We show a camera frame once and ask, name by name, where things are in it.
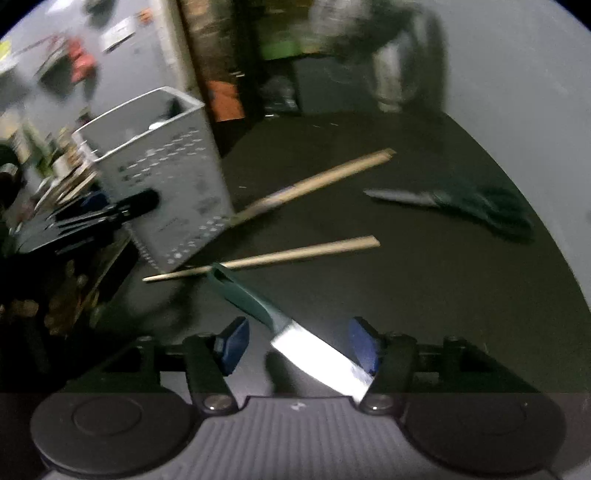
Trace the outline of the green handled knife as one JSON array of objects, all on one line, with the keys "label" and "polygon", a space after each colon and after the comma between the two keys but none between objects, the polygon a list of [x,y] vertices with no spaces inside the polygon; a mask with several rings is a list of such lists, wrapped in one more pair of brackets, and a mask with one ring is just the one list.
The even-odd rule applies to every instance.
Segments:
[{"label": "green handled knife", "polygon": [[361,366],[239,282],[228,268],[215,264],[207,278],[225,300],[270,330],[270,345],[298,370],[356,403],[362,401],[373,377]]}]

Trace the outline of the long wooden chopstick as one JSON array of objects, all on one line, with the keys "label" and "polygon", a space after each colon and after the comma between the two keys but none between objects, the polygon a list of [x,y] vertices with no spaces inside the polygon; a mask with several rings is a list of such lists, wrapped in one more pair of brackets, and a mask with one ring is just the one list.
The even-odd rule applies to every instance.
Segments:
[{"label": "long wooden chopstick", "polygon": [[[363,251],[379,248],[381,242],[375,236],[363,236],[341,241],[322,243],[307,247],[278,251],[257,255],[242,259],[235,259],[221,263],[221,266],[230,270],[248,269],[266,265],[290,263],[322,256],[345,254],[349,252]],[[212,266],[201,266],[185,269],[177,272],[158,274],[144,277],[143,283],[156,283],[167,280],[180,279],[191,276],[204,275],[211,271]]]}]

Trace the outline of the white perforated utensil basket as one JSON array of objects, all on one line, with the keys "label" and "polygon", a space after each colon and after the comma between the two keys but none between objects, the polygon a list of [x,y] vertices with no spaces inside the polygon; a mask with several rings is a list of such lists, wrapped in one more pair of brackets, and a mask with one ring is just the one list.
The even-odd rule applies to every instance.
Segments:
[{"label": "white perforated utensil basket", "polygon": [[78,128],[80,154],[112,202],[152,189],[158,206],[127,228],[146,261],[176,270],[235,214],[204,102],[170,87],[139,95]]}]

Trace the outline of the red plastic bag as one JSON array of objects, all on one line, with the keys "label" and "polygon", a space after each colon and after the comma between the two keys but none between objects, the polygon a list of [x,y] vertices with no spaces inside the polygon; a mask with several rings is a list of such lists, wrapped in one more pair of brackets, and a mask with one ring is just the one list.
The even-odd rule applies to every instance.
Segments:
[{"label": "red plastic bag", "polygon": [[67,40],[68,58],[71,63],[71,82],[78,84],[92,78],[96,73],[96,60],[79,38]]}]

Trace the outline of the green box on shelf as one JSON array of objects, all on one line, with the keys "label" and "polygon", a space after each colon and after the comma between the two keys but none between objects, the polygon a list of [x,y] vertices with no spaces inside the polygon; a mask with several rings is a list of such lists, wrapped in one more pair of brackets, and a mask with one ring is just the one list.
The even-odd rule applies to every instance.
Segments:
[{"label": "green box on shelf", "polygon": [[273,40],[260,45],[260,54],[267,61],[278,60],[290,57],[297,57],[301,54],[300,45],[297,41]]}]

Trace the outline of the hanging plastic bag dark contents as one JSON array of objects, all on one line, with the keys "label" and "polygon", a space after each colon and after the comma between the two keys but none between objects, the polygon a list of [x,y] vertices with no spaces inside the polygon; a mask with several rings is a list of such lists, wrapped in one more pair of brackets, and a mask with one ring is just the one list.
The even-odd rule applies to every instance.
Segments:
[{"label": "hanging plastic bag dark contents", "polygon": [[415,7],[412,1],[315,1],[308,20],[322,52],[361,59],[408,29]]}]

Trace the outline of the white wall switch plate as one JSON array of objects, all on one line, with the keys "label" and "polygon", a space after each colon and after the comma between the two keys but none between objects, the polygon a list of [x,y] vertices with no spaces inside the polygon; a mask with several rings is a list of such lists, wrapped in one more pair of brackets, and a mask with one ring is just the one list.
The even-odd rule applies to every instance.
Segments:
[{"label": "white wall switch plate", "polygon": [[108,52],[132,37],[136,32],[136,22],[127,17],[108,29],[100,38],[101,50]]}]

